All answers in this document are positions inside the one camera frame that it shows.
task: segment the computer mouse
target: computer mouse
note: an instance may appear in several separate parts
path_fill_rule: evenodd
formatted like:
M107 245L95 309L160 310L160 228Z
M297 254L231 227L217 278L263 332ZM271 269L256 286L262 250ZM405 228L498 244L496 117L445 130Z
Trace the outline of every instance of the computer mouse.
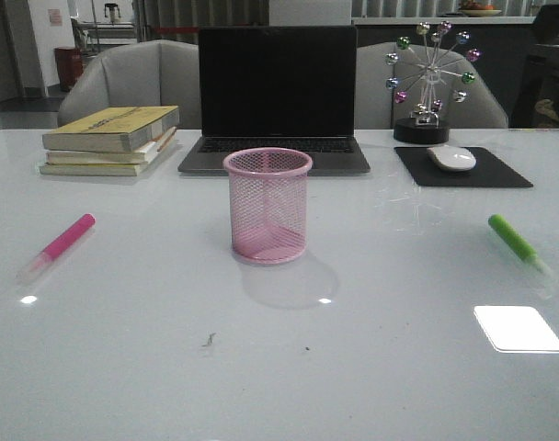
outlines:
M441 169L450 172L464 172L475 167L472 152L463 147L452 145L436 145L427 147L428 156Z

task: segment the mouse pad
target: mouse pad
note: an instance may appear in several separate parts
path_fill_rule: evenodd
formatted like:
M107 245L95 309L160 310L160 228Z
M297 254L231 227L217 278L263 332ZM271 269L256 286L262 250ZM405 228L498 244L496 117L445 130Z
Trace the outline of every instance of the mouse pad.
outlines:
M424 187L491 187L526 188L533 184L500 161L484 147L466 147L475 157L472 170L446 172L438 168L427 153L427 147L394 147L415 179Z

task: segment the pink highlighter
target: pink highlighter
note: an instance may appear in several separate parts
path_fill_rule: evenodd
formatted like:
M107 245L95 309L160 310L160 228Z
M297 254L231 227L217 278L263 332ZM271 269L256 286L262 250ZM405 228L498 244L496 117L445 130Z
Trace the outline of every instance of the pink highlighter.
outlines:
M91 214L84 214L71 227L63 232L54 241L49 243L34 259L24 266L16 279L18 283L26 285L36 280L45 269L63 254L71 245L77 241L84 233L89 230L96 220Z

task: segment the pen holder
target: pen holder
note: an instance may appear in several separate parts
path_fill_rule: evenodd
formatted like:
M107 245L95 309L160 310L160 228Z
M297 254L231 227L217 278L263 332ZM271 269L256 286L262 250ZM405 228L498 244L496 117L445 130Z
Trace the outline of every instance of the pen holder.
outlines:
M277 147L242 150L229 175L233 249L260 264L289 262L306 247L306 180L313 160Z

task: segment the chair backrest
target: chair backrest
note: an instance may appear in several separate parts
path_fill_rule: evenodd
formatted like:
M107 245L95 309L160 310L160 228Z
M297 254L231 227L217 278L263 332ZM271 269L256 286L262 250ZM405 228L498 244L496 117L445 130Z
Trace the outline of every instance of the chair backrest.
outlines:
M390 129L396 120L407 118L414 105L420 101L420 82L408 91L408 99L402 104L395 104L393 92L386 88L385 82L390 77L403 79L416 75L418 69L411 65L417 56L424 56L425 48L411 45L411 50L397 50L394 43L380 43L358 48L356 80L356 129ZM385 62L386 54L397 52L400 61L394 66ZM443 75L445 84L437 85L437 98L443 103L440 116L452 128L506 128L508 117L498 104L494 95L485 85L484 80L474 66L462 55L450 51L445 55L445 70L458 75ZM464 85L461 74L471 72L475 82ZM401 89L410 85L412 80L402 82ZM453 99L453 90L465 90L468 97L459 103Z
M105 107L178 105L181 128L201 126L198 47L153 40L100 53L62 102L60 125Z

